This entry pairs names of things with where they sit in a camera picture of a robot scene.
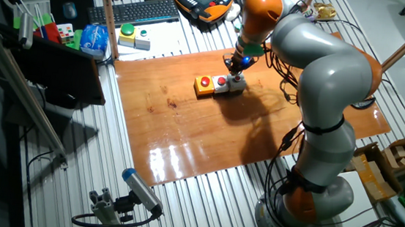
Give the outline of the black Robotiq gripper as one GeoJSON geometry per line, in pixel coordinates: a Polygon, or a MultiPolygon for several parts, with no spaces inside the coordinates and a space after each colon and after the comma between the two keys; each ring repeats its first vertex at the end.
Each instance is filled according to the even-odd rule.
{"type": "Polygon", "coordinates": [[[249,68],[256,63],[256,60],[251,56],[243,56],[242,54],[233,53],[232,56],[227,58],[227,67],[231,75],[241,75],[244,71],[243,68],[249,68]]]}

